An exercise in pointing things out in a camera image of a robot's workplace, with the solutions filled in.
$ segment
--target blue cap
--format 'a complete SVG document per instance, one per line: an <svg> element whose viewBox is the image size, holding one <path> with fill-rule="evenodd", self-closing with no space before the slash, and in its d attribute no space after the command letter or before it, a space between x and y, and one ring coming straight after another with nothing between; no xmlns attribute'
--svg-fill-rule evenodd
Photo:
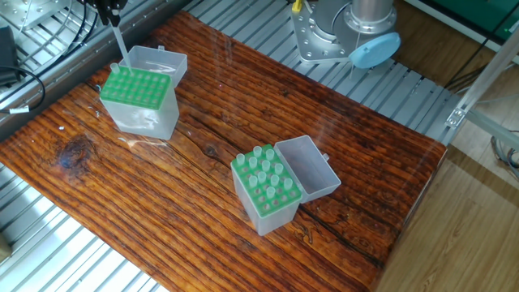
<svg viewBox="0 0 519 292"><path fill-rule="evenodd" d="M367 69L389 59L400 47L400 36L391 32L379 36L351 52L349 58L354 66Z"/></svg>

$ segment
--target box lid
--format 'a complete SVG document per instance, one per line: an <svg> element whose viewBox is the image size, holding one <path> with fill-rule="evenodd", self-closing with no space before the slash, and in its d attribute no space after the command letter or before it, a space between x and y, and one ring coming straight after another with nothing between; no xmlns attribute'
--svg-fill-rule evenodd
<svg viewBox="0 0 519 292"><path fill-rule="evenodd" d="M302 192L301 203L335 191L341 180L328 164L310 136L277 142L274 150Z"/></svg>

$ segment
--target pipette tip box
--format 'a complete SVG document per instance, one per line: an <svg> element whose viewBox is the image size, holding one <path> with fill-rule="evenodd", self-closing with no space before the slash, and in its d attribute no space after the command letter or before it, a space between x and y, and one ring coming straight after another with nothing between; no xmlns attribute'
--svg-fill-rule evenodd
<svg viewBox="0 0 519 292"><path fill-rule="evenodd" d="M119 130L169 140L179 118L174 88L187 71L187 56L135 46L127 58L110 66L101 102Z"/></svg>
<svg viewBox="0 0 519 292"><path fill-rule="evenodd" d="M259 235L292 221L300 203L333 192L341 180L308 135L256 146L231 161L234 188Z"/></svg>

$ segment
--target wooden table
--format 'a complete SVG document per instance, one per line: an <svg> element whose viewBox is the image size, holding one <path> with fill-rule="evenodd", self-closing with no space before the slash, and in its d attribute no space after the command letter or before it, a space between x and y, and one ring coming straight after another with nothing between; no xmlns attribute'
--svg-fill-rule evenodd
<svg viewBox="0 0 519 292"><path fill-rule="evenodd" d="M0 161L170 290L374 289L445 146L185 12L145 45L188 56L171 140L121 133L101 70L4 142ZM342 184L260 237L229 164L306 134Z"/></svg>

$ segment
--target wooden floor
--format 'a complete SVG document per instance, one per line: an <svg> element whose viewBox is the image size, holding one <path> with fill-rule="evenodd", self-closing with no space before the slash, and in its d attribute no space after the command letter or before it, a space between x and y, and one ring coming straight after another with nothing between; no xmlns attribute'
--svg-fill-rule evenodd
<svg viewBox="0 0 519 292"><path fill-rule="evenodd" d="M397 60L445 85L478 44L407 3L395 4L403 40ZM492 56L485 49L466 71ZM519 93L517 80L513 67L484 99ZM477 109L519 130L519 98ZM495 159L490 138L470 122L462 125L378 291L519 291L519 182Z"/></svg>

